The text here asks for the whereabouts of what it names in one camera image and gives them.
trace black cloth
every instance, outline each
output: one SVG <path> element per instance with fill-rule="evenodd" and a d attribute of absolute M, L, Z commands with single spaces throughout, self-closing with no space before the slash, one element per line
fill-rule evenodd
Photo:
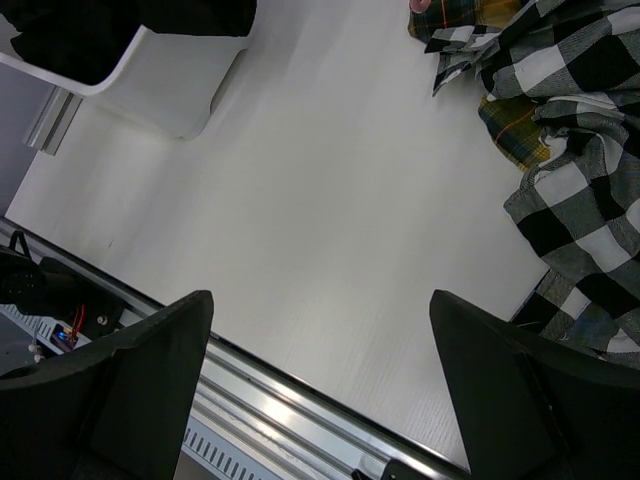
<path fill-rule="evenodd" d="M 127 49 L 138 27 L 156 33 L 246 36 L 257 0 L 0 0 L 21 34 L 11 40 L 26 62 L 96 85 Z"/>

